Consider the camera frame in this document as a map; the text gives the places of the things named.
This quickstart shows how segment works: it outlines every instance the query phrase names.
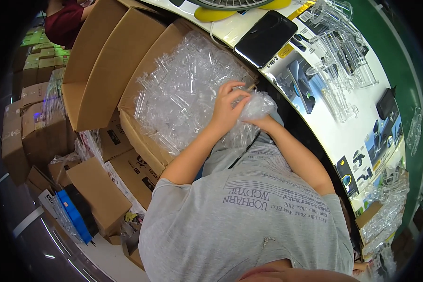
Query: open cardboard box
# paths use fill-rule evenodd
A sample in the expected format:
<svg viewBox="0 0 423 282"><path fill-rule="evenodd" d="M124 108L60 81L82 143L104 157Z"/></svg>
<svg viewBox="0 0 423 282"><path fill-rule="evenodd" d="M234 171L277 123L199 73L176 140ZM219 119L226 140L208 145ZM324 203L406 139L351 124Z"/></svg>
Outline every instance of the open cardboard box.
<svg viewBox="0 0 423 282"><path fill-rule="evenodd" d="M73 46L62 84L72 128L107 127L133 71L165 30L133 0L98 1Z"/></svg>
<svg viewBox="0 0 423 282"><path fill-rule="evenodd" d="M199 31L206 38L210 38L210 35L204 30L185 19L176 20L168 26L139 63L118 104L121 125L127 135L127 138L135 150L158 175L163 172L165 167L174 159L174 157L166 150L160 148L154 140L140 133L141 126L133 117L135 110L135 104L133 101L138 95L138 92L143 89L141 84L136 83L135 81L136 78L143 76L144 72L151 73L154 71L157 68L154 59L161 57L163 53L170 54L172 50L182 42L183 37L192 30ZM244 66L244 64L237 59L233 53L229 52L228 49L221 46L217 47L231 54L235 61ZM254 80L257 78L251 70L249 70L249 75Z"/></svg>

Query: cardboard box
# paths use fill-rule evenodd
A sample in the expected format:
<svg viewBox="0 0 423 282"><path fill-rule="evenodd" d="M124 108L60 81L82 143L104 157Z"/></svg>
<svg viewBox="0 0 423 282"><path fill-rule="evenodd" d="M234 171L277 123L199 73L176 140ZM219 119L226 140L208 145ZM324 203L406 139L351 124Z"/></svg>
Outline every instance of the cardboard box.
<svg viewBox="0 0 423 282"><path fill-rule="evenodd" d="M55 69L55 60L51 59L39 59L39 67L36 77L36 83L47 82L50 80L52 71Z"/></svg>
<svg viewBox="0 0 423 282"><path fill-rule="evenodd" d="M106 169L111 166L116 173L118 182L123 182L125 187L119 187L124 195L128 189L140 205L147 211L152 199L152 192L158 182L158 175L148 166L134 149L115 157L105 164Z"/></svg>
<svg viewBox="0 0 423 282"><path fill-rule="evenodd" d="M52 49L54 46L54 44L52 42L46 42L46 43L41 43L41 44L36 44L31 48L30 53L34 54L34 53L40 53L41 50L43 49Z"/></svg>
<svg viewBox="0 0 423 282"><path fill-rule="evenodd" d="M58 56L69 56L70 55L70 50L65 50L61 47L59 48L55 48L55 52L54 52L54 56L58 57Z"/></svg>
<svg viewBox="0 0 423 282"><path fill-rule="evenodd" d="M163 53L171 53L172 50L182 42L183 37L191 30L196 30L202 33L206 38L210 38L210 36L205 31L188 20L176 20L162 33L162 35L157 39L157 41L141 60L135 72L133 73L133 76L130 78L130 81L125 88L125 91L118 104L118 109L120 110L121 126L124 129L130 143L158 175L163 172L164 168L174 158L166 150L160 148L158 144L150 137L140 133L141 126L133 118L135 109L133 100L135 94L142 90L142 86L139 83L135 83L135 81L136 78L142 76L144 72L151 73L154 71L156 69L154 59L161 57ZM231 51L226 50L224 47L217 47L229 53L236 62L244 66L244 64L238 58L236 58ZM257 76L254 74L254 72L249 69L248 71L249 75L252 76L255 80Z"/></svg>
<svg viewBox="0 0 423 282"><path fill-rule="evenodd" d="M39 43L41 44L41 43L48 43L48 42L50 42L50 40L47 38L47 37L40 37L39 38Z"/></svg>
<svg viewBox="0 0 423 282"><path fill-rule="evenodd" d="M13 103L5 108L5 119L2 131L2 160L16 185L27 179L30 165L27 161L22 144L22 117L19 103Z"/></svg>
<svg viewBox="0 0 423 282"><path fill-rule="evenodd" d="M54 58L55 60L55 70L61 69L68 65L69 56L57 56Z"/></svg>
<svg viewBox="0 0 423 282"><path fill-rule="evenodd" d="M50 191L51 195L55 195L55 191L61 190L36 166L31 168L25 184L27 184L28 188L32 189L38 195L46 189Z"/></svg>
<svg viewBox="0 0 423 282"><path fill-rule="evenodd" d="M42 49L39 55L39 59L51 59L55 55L55 49Z"/></svg>
<svg viewBox="0 0 423 282"><path fill-rule="evenodd" d="M22 115L22 143L28 162L40 169L56 156L67 154L66 119L62 110L42 118L43 103L28 107Z"/></svg>
<svg viewBox="0 0 423 282"><path fill-rule="evenodd" d="M114 111L108 126L100 129L99 134L102 145L102 159L104 162L133 149L122 129L119 112L117 110Z"/></svg>
<svg viewBox="0 0 423 282"><path fill-rule="evenodd" d="M58 162L51 162L48 165L53 180L61 187L66 187L67 185L72 184L71 180L66 174L66 171L82 162L80 159L75 158L77 153L73 154L66 155L62 159L59 159Z"/></svg>
<svg viewBox="0 0 423 282"><path fill-rule="evenodd" d="M144 270L144 266L142 265L141 257L139 256L139 250L136 248L133 251L129 251L128 246L126 243L122 244L122 251L124 252L124 256L126 256L131 262L133 262L137 267Z"/></svg>
<svg viewBox="0 0 423 282"><path fill-rule="evenodd" d="M34 104L43 102L48 86L48 82L43 82L23 88L20 96L20 112L22 113L26 108Z"/></svg>
<svg viewBox="0 0 423 282"><path fill-rule="evenodd" d="M97 2L75 41L62 84L75 131L107 126L133 71L164 29L136 8L116 0Z"/></svg>
<svg viewBox="0 0 423 282"><path fill-rule="evenodd" d="M113 231L132 205L108 177L100 162L93 157L69 169L67 175L89 203L101 234Z"/></svg>
<svg viewBox="0 0 423 282"><path fill-rule="evenodd" d="M36 84L39 67L39 53L28 55L22 70L22 87Z"/></svg>
<svg viewBox="0 0 423 282"><path fill-rule="evenodd" d="M16 102L9 104L5 107L5 113L3 115L3 124L7 120L13 120L20 117L20 108L22 106L22 101L17 100Z"/></svg>

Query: smartphone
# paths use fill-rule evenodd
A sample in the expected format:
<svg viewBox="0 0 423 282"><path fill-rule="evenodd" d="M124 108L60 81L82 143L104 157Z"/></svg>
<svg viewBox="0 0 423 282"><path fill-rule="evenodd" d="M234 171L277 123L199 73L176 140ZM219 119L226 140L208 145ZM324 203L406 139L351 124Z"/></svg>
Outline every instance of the smartphone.
<svg viewBox="0 0 423 282"><path fill-rule="evenodd" d="M263 68L298 31L276 11L268 11L235 45L234 52L257 69Z"/></svg>

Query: sticker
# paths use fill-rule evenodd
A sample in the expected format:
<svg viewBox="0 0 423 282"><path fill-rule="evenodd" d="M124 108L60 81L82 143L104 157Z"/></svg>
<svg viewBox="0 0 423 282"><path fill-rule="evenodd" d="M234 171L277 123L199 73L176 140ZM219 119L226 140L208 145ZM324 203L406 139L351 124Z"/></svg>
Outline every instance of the sticker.
<svg viewBox="0 0 423 282"><path fill-rule="evenodd" d="M110 136L111 140L113 141L113 143L115 145L118 145L121 143L121 141L119 140L118 136L116 135L116 133L114 133L113 129L110 129L107 131L108 135Z"/></svg>
<svg viewBox="0 0 423 282"><path fill-rule="evenodd" d="M279 56L279 58L284 59L285 57L287 57L287 55L293 51L294 48L292 45L290 44L286 44L280 51L279 53L277 53L277 55Z"/></svg>

